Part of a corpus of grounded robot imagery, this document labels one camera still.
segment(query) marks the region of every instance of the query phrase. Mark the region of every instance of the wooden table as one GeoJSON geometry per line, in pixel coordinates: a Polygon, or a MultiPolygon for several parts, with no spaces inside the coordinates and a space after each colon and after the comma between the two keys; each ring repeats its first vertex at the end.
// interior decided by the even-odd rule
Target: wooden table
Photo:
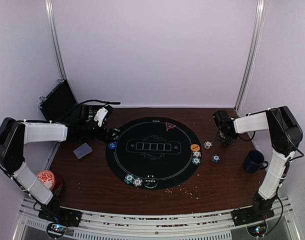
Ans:
{"type": "MultiPolygon", "coordinates": [[[[214,140],[217,127],[213,108],[118,108],[108,119],[108,127],[121,125],[143,117],[167,117],[182,122],[199,137],[201,144],[213,141],[209,150],[203,148],[201,164],[193,176],[170,189],[143,189],[126,185],[107,165],[106,144],[94,139],[88,144],[93,152],[78,160],[73,153],[84,142],[63,142],[50,170],[64,179],[61,205],[87,211],[168,215],[203,213],[233,209],[252,204],[252,198],[265,177],[265,171],[247,174],[242,163],[251,142],[237,140],[236,145],[223,148],[214,140]],[[217,154],[221,160],[214,163],[217,154]]],[[[230,116],[236,116],[229,109],[230,116]]]]}

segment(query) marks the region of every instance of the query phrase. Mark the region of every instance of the blue poker chip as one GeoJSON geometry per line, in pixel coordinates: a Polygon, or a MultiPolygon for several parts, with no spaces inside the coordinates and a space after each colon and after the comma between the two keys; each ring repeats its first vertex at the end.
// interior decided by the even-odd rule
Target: blue poker chip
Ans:
{"type": "Polygon", "coordinates": [[[218,155],[213,155],[211,157],[211,160],[214,162],[214,163],[218,163],[220,160],[221,160],[221,157],[218,156],[218,155]]]}
{"type": "Polygon", "coordinates": [[[199,165],[201,164],[201,159],[199,157],[194,157],[192,160],[191,160],[192,164],[194,165],[199,165]]]}
{"type": "Polygon", "coordinates": [[[143,184],[143,180],[139,177],[135,178],[132,182],[135,187],[140,187],[143,184]]]}
{"type": "Polygon", "coordinates": [[[113,141],[111,143],[108,144],[108,148],[109,149],[115,149],[117,148],[117,142],[113,141]]]}
{"type": "Polygon", "coordinates": [[[125,177],[124,177],[124,182],[126,184],[132,184],[133,181],[134,181],[135,177],[131,174],[127,174],[125,177]]]}

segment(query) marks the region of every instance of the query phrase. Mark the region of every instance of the mug handle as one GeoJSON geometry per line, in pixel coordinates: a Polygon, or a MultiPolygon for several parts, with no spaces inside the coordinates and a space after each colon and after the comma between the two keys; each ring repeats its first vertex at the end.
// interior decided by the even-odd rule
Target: mug handle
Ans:
{"type": "Polygon", "coordinates": [[[263,170],[263,169],[268,168],[269,163],[268,163],[267,161],[263,161],[263,163],[262,163],[262,164],[266,164],[266,166],[262,166],[262,167],[260,167],[260,168],[259,168],[259,170],[263,170]]]}

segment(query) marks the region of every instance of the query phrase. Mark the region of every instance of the blue mug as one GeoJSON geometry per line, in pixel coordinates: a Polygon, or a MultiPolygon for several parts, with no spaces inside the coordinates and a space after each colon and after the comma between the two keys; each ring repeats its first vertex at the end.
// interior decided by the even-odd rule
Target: blue mug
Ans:
{"type": "Polygon", "coordinates": [[[268,162],[265,161],[264,155],[257,150],[251,150],[247,154],[242,164],[243,170],[249,174],[254,174],[255,172],[257,172],[257,170],[263,170],[266,169],[267,167],[268,167],[268,162]]]}

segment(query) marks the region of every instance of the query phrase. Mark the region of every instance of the red triangle logo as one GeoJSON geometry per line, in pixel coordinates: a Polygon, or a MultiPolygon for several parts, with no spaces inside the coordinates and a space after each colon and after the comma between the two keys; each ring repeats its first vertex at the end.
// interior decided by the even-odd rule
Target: red triangle logo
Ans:
{"type": "Polygon", "coordinates": [[[174,129],[176,127],[175,124],[166,122],[166,130],[168,131],[169,129],[174,129]]]}

